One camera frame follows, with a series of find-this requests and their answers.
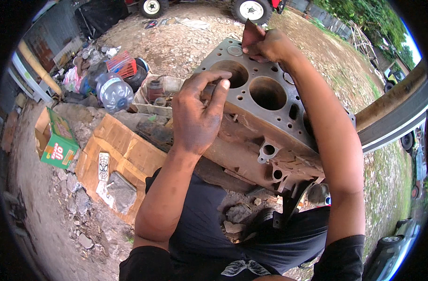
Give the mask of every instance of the dirty hand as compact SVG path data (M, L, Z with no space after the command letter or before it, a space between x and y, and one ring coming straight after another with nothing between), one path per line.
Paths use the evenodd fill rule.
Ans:
M231 72L204 71L187 79L172 101L174 149L201 156L213 143L220 129ZM209 82L220 80L207 107L200 95Z
M290 58L290 56L299 52L289 37L278 29L267 31L264 41L243 48L242 51L250 56L260 54L265 59L275 63L283 63L284 59Z

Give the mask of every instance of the plastic basket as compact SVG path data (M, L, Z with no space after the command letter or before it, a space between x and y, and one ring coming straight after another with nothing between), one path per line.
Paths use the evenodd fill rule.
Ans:
M130 77L136 74L136 61L127 51L117 54L106 62L108 72L115 72L122 78Z

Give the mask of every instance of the bamboo pole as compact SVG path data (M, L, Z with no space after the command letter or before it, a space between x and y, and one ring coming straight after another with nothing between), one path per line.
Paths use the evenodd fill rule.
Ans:
M426 77L426 65L422 59L403 81L356 114L356 131L365 129L396 109L422 85Z
M41 77L42 80L58 95L62 96L63 93L61 92L61 88L58 86L58 84L50 77L48 72L42 67L42 65L36 60L33 53L30 51L28 46L26 45L24 40L20 40L19 42L19 50L24 56L25 60L28 62L28 64L33 68L34 71Z

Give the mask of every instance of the plastic water bottle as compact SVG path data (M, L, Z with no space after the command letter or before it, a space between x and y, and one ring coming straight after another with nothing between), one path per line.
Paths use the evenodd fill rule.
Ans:
M133 89L117 73L105 73L97 82L97 95L108 113L127 109L134 98Z

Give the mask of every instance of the dirt ground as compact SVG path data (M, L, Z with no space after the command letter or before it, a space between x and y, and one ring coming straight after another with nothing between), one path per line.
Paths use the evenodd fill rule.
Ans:
M243 24L235 23L224 1L200 1L171 5L163 18L199 19L210 24L207 30L195 30L182 24L144 29L144 18L133 14L116 24L99 40L122 46L135 57L144 58L155 74L188 78L204 57L225 37L241 40ZM363 56L340 38L330 36L309 21L284 11L274 14L269 27L284 29L296 46L307 55L324 76L341 102L353 113L370 104L375 95L372 83L380 94L383 87L373 68ZM35 152L33 127L43 104L28 103L22 111L11 153L10 191L22 193L26 202L26 225L32 236L36 257L53 280L117 280L119 262L131 250L133 229L116 217L103 203L90 202L88 212L72 214L69 204L75 195L60 188L58 169L39 162ZM95 113L80 108L78 113L66 112L83 148L92 130L101 121L103 110ZM409 214L411 164L399 142L365 156L366 245L365 255L371 253L376 241L393 231L398 219ZM236 192L219 207L225 210L236 202L252 207L253 215L272 206L282 211L281 205L264 201L253 204L254 197ZM85 249L77 234L92 239L94 246ZM232 241L237 237L230 236ZM294 268L285 276L309 280L312 268Z

